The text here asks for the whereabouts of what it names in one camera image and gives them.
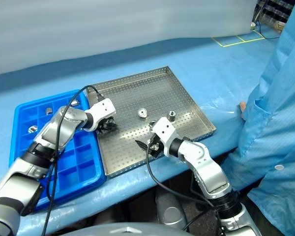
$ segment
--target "silver robot arm segment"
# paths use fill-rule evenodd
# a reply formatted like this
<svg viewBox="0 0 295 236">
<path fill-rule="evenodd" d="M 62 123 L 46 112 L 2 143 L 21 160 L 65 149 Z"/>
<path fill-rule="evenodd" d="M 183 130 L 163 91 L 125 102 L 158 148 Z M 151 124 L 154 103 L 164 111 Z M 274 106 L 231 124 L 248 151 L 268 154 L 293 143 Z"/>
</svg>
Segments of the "silver robot arm segment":
<svg viewBox="0 0 295 236">
<path fill-rule="evenodd" d="M 192 170 L 204 197 L 218 208 L 221 227 L 227 236 L 261 236 L 222 168 L 210 157 L 204 144 L 182 139 L 166 117 L 160 118 L 151 132 L 164 145 L 165 156 L 178 157 Z"/>
<path fill-rule="evenodd" d="M 59 108 L 52 119 L 36 135 L 28 150 L 18 157 L 8 172 L 0 180 L 0 236 L 16 235 L 20 215 L 33 212 L 44 191 L 39 180 L 46 177 L 54 160 L 56 134 L 65 106 Z M 85 112 L 70 107 L 66 112 L 59 137 L 62 151 L 72 139 L 76 129 L 94 131 L 101 122 L 107 121 L 116 113 L 110 99 L 106 98 Z"/>
</svg>

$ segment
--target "small metal part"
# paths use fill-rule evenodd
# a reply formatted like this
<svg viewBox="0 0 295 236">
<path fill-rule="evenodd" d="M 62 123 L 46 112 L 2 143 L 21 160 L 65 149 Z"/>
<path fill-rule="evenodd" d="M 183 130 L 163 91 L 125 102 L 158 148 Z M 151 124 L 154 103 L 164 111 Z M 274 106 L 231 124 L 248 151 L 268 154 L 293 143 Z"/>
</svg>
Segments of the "small metal part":
<svg viewBox="0 0 295 236">
<path fill-rule="evenodd" d="M 152 127 L 154 124 L 155 124 L 155 120 L 152 120 L 148 125 L 149 125 L 149 127 Z"/>
<path fill-rule="evenodd" d="M 53 113 L 53 109 L 51 107 L 46 108 L 46 115 L 50 115 Z"/>
<path fill-rule="evenodd" d="M 174 122 L 175 118 L 176 118 L 176 112 L 175 111 L 169 111 L 168 114 L 167 114 L 167 119 L 170 122 Z"/>
<path fill-rule="evenodd" d="M 28 129 L 28 133 L 34 133 L 37 131 L 37 125 L 32 125 L 29 129 Z"/>
<path fill-rule="evenodd" d="M 72 107 L 76 107 L 76 106 L 78 106 L 79 104 L 80 104 L 79 101 L 76 100 L 76 99 L 74 99 L 74 100 L 71 102 L 71 106 L 72 106 Z"/>
<path fill-rule="evenodd" d="M 148 111 L 144 107 L 142 107 L 138 110 L 138 115 L 141 118 L 146 118 L 148 116 Z"/>
</svg>

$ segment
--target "perforated metal tray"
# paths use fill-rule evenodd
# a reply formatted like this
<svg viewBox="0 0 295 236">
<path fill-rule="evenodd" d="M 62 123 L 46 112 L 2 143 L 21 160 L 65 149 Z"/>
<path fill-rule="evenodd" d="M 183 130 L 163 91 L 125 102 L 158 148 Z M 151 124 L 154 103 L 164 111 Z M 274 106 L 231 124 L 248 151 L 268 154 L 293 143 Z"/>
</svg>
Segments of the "perforated metal tray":
<svg viewBox="0 0 295 236">
<path fill-rule="evenodd" d="M 145 153 L 135 140 L 144 143 L 151 137 L 149 122 L 176 111 L 173 125 L 180 136 L 199 140 L 211 135 L 216 128 L 202 113 L 168 66 L 94 84 L 105 97 L 110 98 L 117 114 L 118 130 L 98 135 L 98 143 L 105 173 L 114 177 L 145 162 Z M 96 94 L 87 90 L 88 102 L 97 102 Z M 138 116 L 146 108 L 147 118 Z"/>
</svg>

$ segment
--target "button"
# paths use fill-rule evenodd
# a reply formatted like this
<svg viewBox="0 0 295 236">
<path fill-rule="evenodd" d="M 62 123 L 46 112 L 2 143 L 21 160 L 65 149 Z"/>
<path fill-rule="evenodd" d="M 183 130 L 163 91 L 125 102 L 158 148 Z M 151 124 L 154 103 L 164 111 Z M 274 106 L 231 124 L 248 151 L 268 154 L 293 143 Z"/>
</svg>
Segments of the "button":
<svg viewBox="0 0 295 236">
<path fill-rule="evenodd" d="M 280 165 L 276 165 L 274 168 L 276 170 L 280 171 L 280 170 L 284 169 L 284 166 L 280 164 Z"/>
</svg>

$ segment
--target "blue table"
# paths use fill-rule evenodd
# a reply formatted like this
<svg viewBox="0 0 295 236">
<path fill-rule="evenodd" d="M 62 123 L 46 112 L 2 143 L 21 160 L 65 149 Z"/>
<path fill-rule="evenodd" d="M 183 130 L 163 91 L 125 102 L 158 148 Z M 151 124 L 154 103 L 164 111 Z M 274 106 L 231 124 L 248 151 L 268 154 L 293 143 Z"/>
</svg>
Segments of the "blue table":
<svg viewBox="0 0 295 236">
<path fill-rule="evenodd" d="M 275 33 L 266 28 L 268 37 Z M 232 41 L 234 38 L 217 39 Z M 87 58 L 48 63 L 0 75 L 0 177 L 8 169 L 14 109 L 20 103 L 168 65 L 216 126 L 203 140 L 212 157 L 237 146 L 243 126 L 238 103 L 256 86 L 277 39 L 221 47 L 211 38 L 173 39 Z M 151 163 L 160 180 L 187 169 L 177 160 Z M 48 232 L 100 212 L 154 186 L 146 166 L 106 181 L 100 188 L 54 207 Z M 46 212 L 22 217 L 19 236 L 41 233 Z"/>
</svg>

